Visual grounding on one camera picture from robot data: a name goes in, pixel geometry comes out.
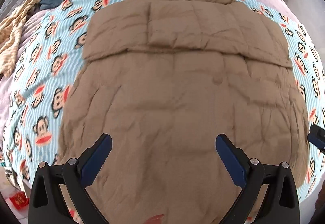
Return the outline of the tan patterned knit garment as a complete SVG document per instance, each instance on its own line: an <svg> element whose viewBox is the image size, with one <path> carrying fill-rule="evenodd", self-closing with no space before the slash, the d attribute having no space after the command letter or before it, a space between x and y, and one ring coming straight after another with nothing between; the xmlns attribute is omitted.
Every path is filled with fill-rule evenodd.
<svg viewBox="0 0 325 224"><path fill-rule="evenodd" d="M1 21L1 74L5 78L11 76L15 64L23 26L29 10L40 0L25 0L14 9L10 16Z"/></svg>

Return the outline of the beige puffer down coat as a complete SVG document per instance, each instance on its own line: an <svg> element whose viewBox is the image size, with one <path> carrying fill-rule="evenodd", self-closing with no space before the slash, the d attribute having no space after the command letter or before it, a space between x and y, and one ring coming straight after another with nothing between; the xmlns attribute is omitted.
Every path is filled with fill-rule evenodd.
<svg viewBox="0 0 325 224"><path fill-rule="evenodd" d="M217 223L236 187L215 150L306 177L306 103L281 27L236 0L123 0L88 25L64 104L62 162L104 133L113 148L89 194L110 223Z"/></svg>

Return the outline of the red packet on floor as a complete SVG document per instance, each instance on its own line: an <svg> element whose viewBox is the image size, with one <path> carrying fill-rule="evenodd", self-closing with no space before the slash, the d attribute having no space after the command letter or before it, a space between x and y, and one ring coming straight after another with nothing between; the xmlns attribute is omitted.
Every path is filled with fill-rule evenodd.
<svg viewBox="0 0 325 224"><path fill-rule="evenodd" d="M30 201L30 199L25 196L25 193L21 191L9 197L9 200L17 210L27 207Z"/></svg>

